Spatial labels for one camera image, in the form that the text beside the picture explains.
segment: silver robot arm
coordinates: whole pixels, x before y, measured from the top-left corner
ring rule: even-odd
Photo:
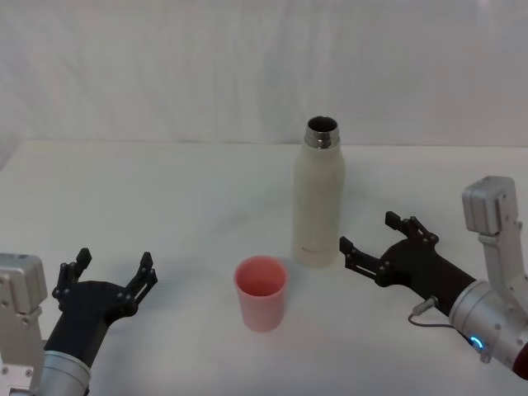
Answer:
[[[1,396],[84,396],[90,369],[78,359],[44,351],[38,317],[47,290],[36,256],[0,253]]]
[[[38,257],[0,253],[0,394],[35,391],[44,367],[38,317],[47,296]]]
[[[460,294],[450,321],[488,363],[492,357],[528,380],[528,276],[513,179],[485,177],[462,195],[468,230],[484,245],[489,282],[477,280]]]

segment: cup rim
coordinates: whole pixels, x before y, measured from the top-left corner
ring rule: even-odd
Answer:
[[[282,272],[282,275],[284,276],[284,283],[282,284],[282,286],[276,292],[271,293],[270,295],[251,295],[247,291],[243,290],[240,287],[240,285],[238,284],[238,282],[237,282],[238,274],[240,273],[242,268],[245,265],[247,265],[248,262],[254,261],[254,260],[257,260],[257,259],[266,259],[266,260],[269,260],[269,261],[273,261],[279,267],[280,271]],[[286,286],[290,282],[290,275],[288,274],[288,271],[286,270],[285,265],[282,263],[282,260],[280,258],[278,258],[278,257],[273,257],[273,256],[251,256],[251,257],[248,257],[248,258],[242,260],[242,262],[240,262],[240,264],[237,265],[237,269],[235,270],[234,275],[233,275],[233,282],[234,282],[234,285],[237,288],[238,292],[243,293],[244,295],[246,295],[247,297],[249,297],[251,299],[271,299],[271,298],[275,297],[276,295],[284,292]]]

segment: blue indicator light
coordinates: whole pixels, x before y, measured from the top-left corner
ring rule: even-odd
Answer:
[[[482,341],[480,341],[478,338],[476,338],[475,336],[472,336],[469,340],[471,340],[471,342],[477,346],[479,349],[484,349],[484,344]]]

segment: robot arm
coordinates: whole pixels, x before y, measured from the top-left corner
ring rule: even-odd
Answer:
[[[485,177],[464,190],[462,201],[466,227],[484,245],[489,284],[506,304],[528,315],[528,276],[513,179]]]
[[[495,358],[528,380],[528,276],[521,252],[515,184],[508,177],[485,177],[463,193],[467,228],[484,245],[489,282],[475,280],[440,257],[438,237],[416,218],[388,212],[385,223],[406,239],[378,260],[341,238],[345,267],[380,286],[405,285],[436,306],[489,363]]]
[[[133,316],[157,283],[150,253],[126,287],[78,279],[92,260],[84,248],[62,264],[53,296],[63,312],[45,348],[37,318],[46,297],[38,257],[0,254],[0,396],[86,396],[90,367],[108,328]]]

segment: white water bottle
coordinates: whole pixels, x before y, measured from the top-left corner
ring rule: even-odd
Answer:
[[[295,161],[292,253],[306,266],[332,264],[339,248],[339,220],[345,180],[337,122],[308,122]]]

